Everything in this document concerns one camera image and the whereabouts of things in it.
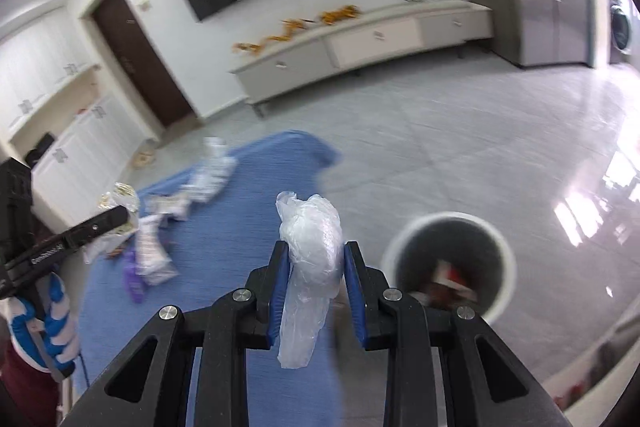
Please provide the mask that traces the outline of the blue white gloved left hand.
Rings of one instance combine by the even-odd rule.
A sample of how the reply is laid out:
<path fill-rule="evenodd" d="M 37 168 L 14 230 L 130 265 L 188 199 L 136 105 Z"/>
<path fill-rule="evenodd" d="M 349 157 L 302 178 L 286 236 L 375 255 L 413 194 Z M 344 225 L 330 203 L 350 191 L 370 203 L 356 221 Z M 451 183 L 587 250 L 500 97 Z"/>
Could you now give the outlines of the blue white gloved left hand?
<path fill-rule="evenodd" d="M 40 373 L 60 373 L 68 377 L 79 355 L 77 321 L 70 313 L 70 299 L 58 274 L 48 280 L 48 305 L 43 319 L 36 317 L 34 305 L 23 297 L 4 300 L 12 347 L 18 357 Z"/>

